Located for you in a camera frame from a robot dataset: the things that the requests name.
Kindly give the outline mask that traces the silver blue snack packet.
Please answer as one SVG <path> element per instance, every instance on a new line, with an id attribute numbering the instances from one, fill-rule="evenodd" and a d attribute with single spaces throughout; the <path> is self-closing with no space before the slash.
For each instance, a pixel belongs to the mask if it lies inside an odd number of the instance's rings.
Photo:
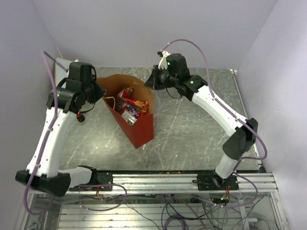
<path id="1" fill-rule="evenodd" d="M 130 126 L 132 126 L 137 121 L 137 118 L 135 118 L 128 111 L 124 111 L 121 116 Z"/>

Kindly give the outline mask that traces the red paper bag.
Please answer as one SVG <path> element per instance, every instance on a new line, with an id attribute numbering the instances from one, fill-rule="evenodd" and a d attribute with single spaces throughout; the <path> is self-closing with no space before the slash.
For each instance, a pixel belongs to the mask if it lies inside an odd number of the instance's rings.
<path id="1" fill-rule="evenodd" d="M 114 74 L 98 78 L 103 100 L 135 148 L 154 138 L 154 96 L 137 77 Z"/>

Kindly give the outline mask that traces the large red snack bag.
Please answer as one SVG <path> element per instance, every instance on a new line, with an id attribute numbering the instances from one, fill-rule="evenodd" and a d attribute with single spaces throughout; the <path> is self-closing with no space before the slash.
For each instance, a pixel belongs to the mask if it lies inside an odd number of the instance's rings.
<path id="1" fill-rule="evenodd" d="M 136 100 L 132 99 L 133 88 L 128 87 L 123 89 L 120 93 L 117 94 L 119 99 L 123 99 L 126 103 L 131 104 L 137 108 L 139 108 L 143 113 L 147 113 L 149 102 L 148 100 Z"/>

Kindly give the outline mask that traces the purple candy packet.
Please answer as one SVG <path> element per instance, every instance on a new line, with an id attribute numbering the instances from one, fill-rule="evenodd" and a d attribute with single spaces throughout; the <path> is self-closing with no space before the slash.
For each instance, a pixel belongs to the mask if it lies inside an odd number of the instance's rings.
<path id="1" fill-rule="evenodd" d="M 124 111 L 128 111 L 132 114 L 135 118 L 139 119 L 143 116 L 143 112 L 137 106 L 134 106 L 124 100 L 117 100 L 115 104 L 115 110 L 122 115 Z"/>

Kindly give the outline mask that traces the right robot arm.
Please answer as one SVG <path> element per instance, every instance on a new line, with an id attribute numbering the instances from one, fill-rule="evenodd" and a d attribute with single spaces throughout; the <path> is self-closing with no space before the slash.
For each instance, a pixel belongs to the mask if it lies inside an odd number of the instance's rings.
<path id="1" fill-rule="evenodd" d="M 228 180 L 241 157 L 255 143 L 258 122 L 254 118 L 247 119 L 236 112 L 211 92 L 207 80 L 190 73 L 183 55 L 170 54 L 167 51 L 159 51 L 157 54 L 161 59 L 153 66 L 145 86 L 153 90 L 175 88 L 180 96 L 186 97 L 205 110 L 229 137 L 223 144 L 224 154 L 211 178 L 214 188 L 223 189 L 228 185 Z"/>

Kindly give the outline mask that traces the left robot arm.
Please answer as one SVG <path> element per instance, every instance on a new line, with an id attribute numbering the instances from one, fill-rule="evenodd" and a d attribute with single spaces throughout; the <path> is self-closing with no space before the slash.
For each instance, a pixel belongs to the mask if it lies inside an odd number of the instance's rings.
<path id="1" fill-rule="evenodd" d="M 79 185 L 86 190 L 95 189 L 98 184 L 95 168 L 81 165 L 60 170 L 59 159 L 69 130 L 81 116 L 82 106 L 96 103 L 105 93 L 96 82 L 96 71 L 91 64 L 70 63 L 68 76 L 49 93 L 45 124 L 35 153 L 26 169 L 16 173 L 15 180 L 59 197 Z"/>

